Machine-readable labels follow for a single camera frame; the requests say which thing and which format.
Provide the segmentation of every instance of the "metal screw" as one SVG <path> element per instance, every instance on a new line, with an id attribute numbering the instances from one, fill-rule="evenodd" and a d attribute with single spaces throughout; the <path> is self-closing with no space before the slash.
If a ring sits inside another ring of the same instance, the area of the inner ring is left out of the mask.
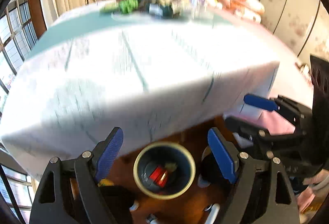
<path id="1" fill-rule="evenodd" d="M 274 154 L 272 151 L 267 151 L 266 156 L 268 157 L 268 159 L 272 159 L 274 157 Z"/>
<path id="2" fill-rule="evenodd" d="M 258 134 L 259 134 L 259 136 L 261 136 L 261 137 L 265 137 L 265 131 L 264 131 L 264 130 L 260 130 L 260 131 L 258 132 Z"/>
<path id="3" fill-rule="evenodd" d="M 51 162 L 52 164 L 57 163 L 57 161 L 58 161 L 58 157 L 57 157 L 57 156 L 54 156 L 54 157 L 52 157 L 52 158 L 50 159 L 50 162 Z"/>
<path id="4" fill-rule="evenodd" d="M 83 158 L 88 158 L 88 157 L 90 157 L 91 155 L 92 155 L 92 153 L 91 153 L 90 151 L 85 151 L 85 152 L 83 152 L 82 157 L 83 157 Z"/>
<path id="5" fill-rule="evenodd" d="M 279 163 L 281 163 L 281 160 L 277 157 L 274 157 L 273 162 L 276 163 L 276 164 L 279 164 Z"/>
<path id="6" fill-rule="evenodd" d="M 240 157 L 243 159 L 247 159 L 249 157 L 249 155 L 245 152 L 240 153 Z"/>
<path id="7" fill-rule="evenodd" d="M 211 209 L 211 207 L 213 207 L 213 204 L 208 205 L 208 206 L 204 209 L 204 211 L 205 211 L 205 212 L 208 212 L 208 211 Z"/>

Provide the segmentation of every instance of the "green toy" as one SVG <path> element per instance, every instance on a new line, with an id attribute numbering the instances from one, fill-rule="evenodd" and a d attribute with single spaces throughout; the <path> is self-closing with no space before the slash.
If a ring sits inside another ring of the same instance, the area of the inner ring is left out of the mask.
<path id="1" fill-rule="evenodd" d="M 119 1 L 119 8 L 123 14 L 131 13 L 138 8 L 138 0 L 121 0 Z"/>
<path id="2" fill-rule="evenodd" d="M 138 0 L 120 0 L 106 4 L 100 9 L 101 13 L 113 13 L 120 10 L 123 14 L 131 13 L 138 8 Z"/>

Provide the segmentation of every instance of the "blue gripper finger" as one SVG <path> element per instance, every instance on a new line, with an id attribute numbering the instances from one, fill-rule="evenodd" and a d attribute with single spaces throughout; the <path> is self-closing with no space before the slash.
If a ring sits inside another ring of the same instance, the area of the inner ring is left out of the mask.
<path id="1" fill-rule="evenodd" d="M 237 180 L 236 172 L 239 168 L 238 150 L 233 143 L 226 141 L 216 128 L 209 130 L 208 144 L 223 177 L 231 184 L 234 184 Z"/>
<path id="2" fill-rule="evenodd" d="M 101 179 L 106 178 L 109 174 L 113 162 L 116 159 L 116 156 L 118 155 L 118 152 L 123 143 L 122 129 L 114 128 L 108 138 L 101 143 L 107 143 L 108 139 L 109 142 L 107 145 L 105 145 L 103 152 L 98 158 L 97 165 L 95 166 L 96 174 L 94 178 L 96 182 L 100 182 Z"/>
<path id="3" fill-rule="evenodd" d="M 268 100 L 266 98 L 256 96 L 253 94 L 246 94 L 243 101 L 251 106 L 258 107 L 267 111 L 276 111 L 279 106 L 273 100 Z"/>

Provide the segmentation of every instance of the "light blue tablecloth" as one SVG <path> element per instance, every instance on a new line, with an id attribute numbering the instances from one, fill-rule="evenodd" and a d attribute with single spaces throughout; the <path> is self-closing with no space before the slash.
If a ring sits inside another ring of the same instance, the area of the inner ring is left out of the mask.
<path id="1" fill-rule="evenodd" d="M 76 158 L 124 131 L 120 155 L 267 96 L 279 61 L 246 29 L 214 19 L 65 13 L 12 84 L 1 142 L 40 179 L 49 159 Z M 250 110 L 257 116 L 258 111 Z"/>

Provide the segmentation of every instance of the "red object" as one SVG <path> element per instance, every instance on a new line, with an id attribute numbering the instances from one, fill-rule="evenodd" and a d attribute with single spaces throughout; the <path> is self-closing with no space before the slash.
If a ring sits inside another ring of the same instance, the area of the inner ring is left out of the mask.
<path id="1" fill-rule="evenodd" d="M 150 179 L 152 179 L 155 184 L 163 188 L 168 180 L 168 171 L 158 166 L 150 175 Z"/>

